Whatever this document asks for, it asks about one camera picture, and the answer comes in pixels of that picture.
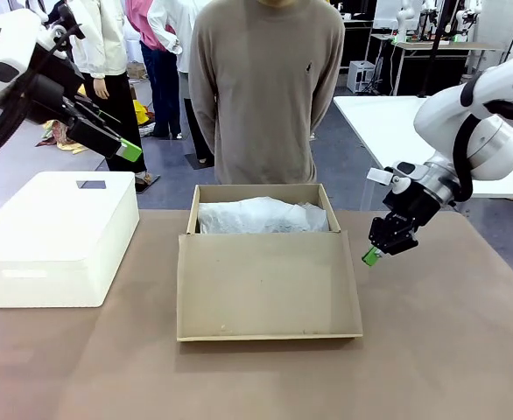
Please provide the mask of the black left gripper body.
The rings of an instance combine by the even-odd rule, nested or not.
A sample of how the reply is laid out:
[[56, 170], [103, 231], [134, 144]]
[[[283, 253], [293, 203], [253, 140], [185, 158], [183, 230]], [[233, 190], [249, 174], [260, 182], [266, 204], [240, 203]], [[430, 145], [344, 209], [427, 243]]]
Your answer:
[[36, 124], [58, 120], [69, 127], [84, 125], [86, 118], [75, 107], [82, 82], [80, 71], [70, 59], [51, 56], [25, 89], [25, 97], [30, 100], [25, 120]]

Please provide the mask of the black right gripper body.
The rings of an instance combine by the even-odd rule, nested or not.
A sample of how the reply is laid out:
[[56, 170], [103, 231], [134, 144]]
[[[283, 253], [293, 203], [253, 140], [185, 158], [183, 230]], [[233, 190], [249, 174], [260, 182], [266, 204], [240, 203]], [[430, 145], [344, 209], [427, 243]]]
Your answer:
[[423, 227], [440, 210], [440, 203], [416, 181], [393, 177], [383, 203], [390, 212], [384, 226]]

